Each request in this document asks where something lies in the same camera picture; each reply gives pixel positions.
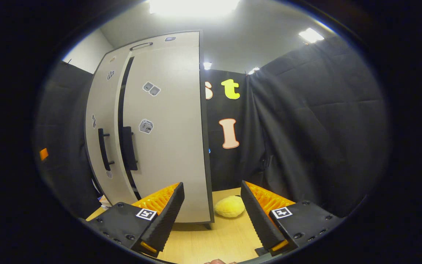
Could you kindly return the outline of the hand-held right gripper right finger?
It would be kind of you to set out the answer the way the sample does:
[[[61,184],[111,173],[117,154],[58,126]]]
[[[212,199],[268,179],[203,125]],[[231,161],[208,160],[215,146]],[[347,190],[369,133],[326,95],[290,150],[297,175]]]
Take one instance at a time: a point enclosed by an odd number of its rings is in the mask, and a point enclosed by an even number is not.
[[[240,197],[263,249],[272,256],[305,247],[344,221],[314,202],[293,202],[247,181],[241,183]]]

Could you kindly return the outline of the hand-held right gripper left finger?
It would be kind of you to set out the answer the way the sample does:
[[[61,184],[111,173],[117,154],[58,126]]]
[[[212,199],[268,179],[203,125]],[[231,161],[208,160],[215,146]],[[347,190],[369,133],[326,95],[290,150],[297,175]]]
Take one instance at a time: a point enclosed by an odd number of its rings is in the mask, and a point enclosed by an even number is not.
[[[127,249],[157,257],[164,250],[185,199],[182,182],[133,203],[118,202],[83,223]]]

